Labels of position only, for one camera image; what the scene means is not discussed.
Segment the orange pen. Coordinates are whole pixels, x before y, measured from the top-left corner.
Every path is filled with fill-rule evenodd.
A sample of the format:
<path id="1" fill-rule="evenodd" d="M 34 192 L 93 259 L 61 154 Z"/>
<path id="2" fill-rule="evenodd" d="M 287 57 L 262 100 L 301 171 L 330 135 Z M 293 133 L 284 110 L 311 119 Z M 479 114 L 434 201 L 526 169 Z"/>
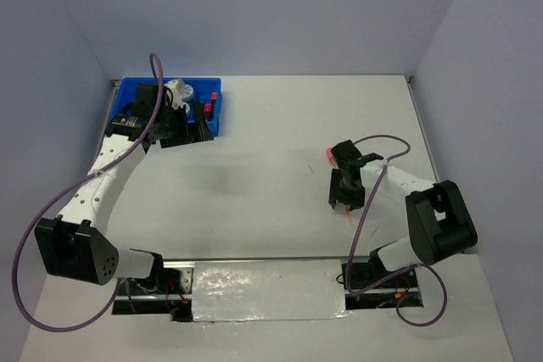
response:
<path id="1" fill-rule="evenodd" d="M 351 216 L 351 212 L 350 212 L 350 207 L 349 206 L 344 206 L 344 212 L 345 212 L 345 216 L 346 216 L 347 221 L 350 224 L 352 224 L 352 216 Z"/>

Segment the pink cap highlighter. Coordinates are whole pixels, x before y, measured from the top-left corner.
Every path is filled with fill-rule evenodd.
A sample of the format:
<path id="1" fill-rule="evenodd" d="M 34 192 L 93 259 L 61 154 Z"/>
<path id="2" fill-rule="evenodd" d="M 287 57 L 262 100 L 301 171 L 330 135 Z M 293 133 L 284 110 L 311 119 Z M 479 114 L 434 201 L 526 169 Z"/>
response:
<path id="1" fill-rule="evenodd" d="M 212 120 L 213 118 L 213 105 L 211 103 L 206 103 L 204 105 L 204 119 Z"/>

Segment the blue white round tub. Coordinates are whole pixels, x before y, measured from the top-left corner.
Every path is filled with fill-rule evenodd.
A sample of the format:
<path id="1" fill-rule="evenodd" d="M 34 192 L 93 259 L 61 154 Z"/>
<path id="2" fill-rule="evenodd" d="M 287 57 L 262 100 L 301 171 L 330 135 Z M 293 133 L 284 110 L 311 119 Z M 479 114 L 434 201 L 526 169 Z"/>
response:
<path id="1" fill-rule="evenodd" d="M 184 84 L 182 90 L 180 91 L 182 101 L 184 103 L 190 103 L 194 100 L 195 91 L 193 87 L 189 84 Z"/>

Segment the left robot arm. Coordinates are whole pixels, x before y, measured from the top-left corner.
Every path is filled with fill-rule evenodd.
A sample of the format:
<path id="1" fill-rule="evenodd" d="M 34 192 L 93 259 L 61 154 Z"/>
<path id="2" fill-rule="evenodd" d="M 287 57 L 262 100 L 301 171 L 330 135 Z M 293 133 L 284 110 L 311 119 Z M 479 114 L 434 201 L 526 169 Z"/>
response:
<path id="1" fill-rule="evenodd" d="M 172 148 L 214 139 L 221 91 L 179 79 L 163 86 L 139 82 L 133 99 L 118 107 L 105 127 L 90 181 L 52 219 L 34 229 L 48 274 L 100 286 L 135 280 L 148 293 L 166 282 L 164 260 L 142 249 L 119 249 L 106 237 L 109 218 L 129 177 L 149 148 Z"/>

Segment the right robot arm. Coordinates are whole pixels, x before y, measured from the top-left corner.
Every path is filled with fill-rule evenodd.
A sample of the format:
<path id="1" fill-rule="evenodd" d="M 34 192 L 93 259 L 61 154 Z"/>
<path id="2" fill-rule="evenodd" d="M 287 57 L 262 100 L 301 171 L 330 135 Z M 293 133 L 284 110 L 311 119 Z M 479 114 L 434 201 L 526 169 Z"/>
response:
<path id="1" fill-rule="evenodd" d="M 328 203 L 346 214 L 361 211 L 365 222 L 378 194 L 406 211 L 407 234 L 370 252 L 370 280 L 387 287 L 399 273 L 417 265 L 434 265 L 473 248 L 479 239 L 459 186 L 449 180 L 428 181 L 394 167 L 399 153 L 385 158 L 363 154 L 356 142 L 340 142 L 327 151 L 332 163 Z"/>

